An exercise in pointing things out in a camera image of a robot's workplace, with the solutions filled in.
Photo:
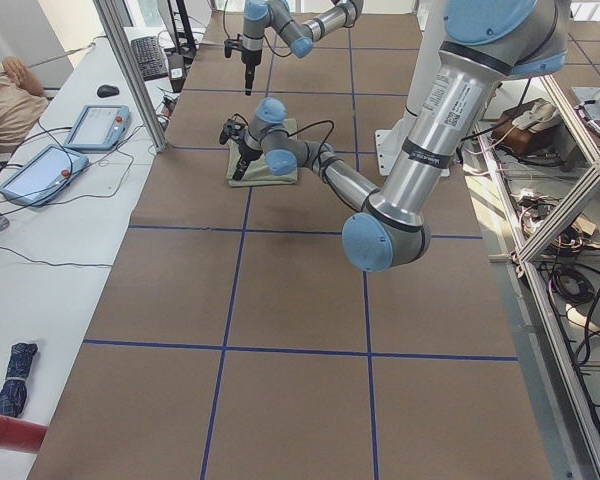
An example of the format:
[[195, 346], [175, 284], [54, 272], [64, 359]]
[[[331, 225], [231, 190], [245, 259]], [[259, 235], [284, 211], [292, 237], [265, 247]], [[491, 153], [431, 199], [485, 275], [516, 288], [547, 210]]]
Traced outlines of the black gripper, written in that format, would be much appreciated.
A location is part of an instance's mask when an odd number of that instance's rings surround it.
[[241, 53], [241, 61], [245, 65], [245, 86], [244, 93], [251, 96], [256, 68], [262, 60], [263, 38], [251, 38], [249, 36], [238, 34], [236, 38], [224, 40], [224, 54], [230, 58], [233, 51]]
[[219, 135], [219, 143], [225, 145], [230, 140], [237, 145], [239, 154], [232, 180], [241, 181], [250, 163], [260, 158], [260, 151], [253, 147], [248, 139], [248, 123], [246, 120], [238, 120], [232, 117], [225, 121]]

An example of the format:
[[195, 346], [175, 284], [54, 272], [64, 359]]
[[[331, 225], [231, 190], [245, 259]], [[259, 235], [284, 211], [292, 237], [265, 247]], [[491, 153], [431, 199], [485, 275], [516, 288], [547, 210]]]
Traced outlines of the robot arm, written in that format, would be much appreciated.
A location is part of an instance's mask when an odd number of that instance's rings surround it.
[[382, 186], [346, 164], [323, 141], [294, 138], [286, 108], [263, 99], [248, 122], [228, 120], [219, 140], [234, 142], [234, 178], [263, 160], [282, 176], [312, 170], [352, 210], [342, 229], [349, 261], [378, 272], [422, 257], [430, 232], [422, 209], [464, 136], [481, 118], [497, 85], [544, 76], [567, 55], [570, 5], [566, 1], [442, 1], [429, 13], [421, 53], [433, 62], [422, 106], [402, 137]]
[[256, 68], [262, 60], [266, 29], [272, 28], [297, 58], [306, 57], [315, 44], [340, 28], [352, 28], [363, 12], [363, 1], [332, 1], [333, 7], [305, 22], [294, 19], [287, 1], [246, 1], [243, 29], [235, 39], [224, 41], [224, 54], [230, 58], [239, 51], [245, 66], [247, 96], [252, 94]]

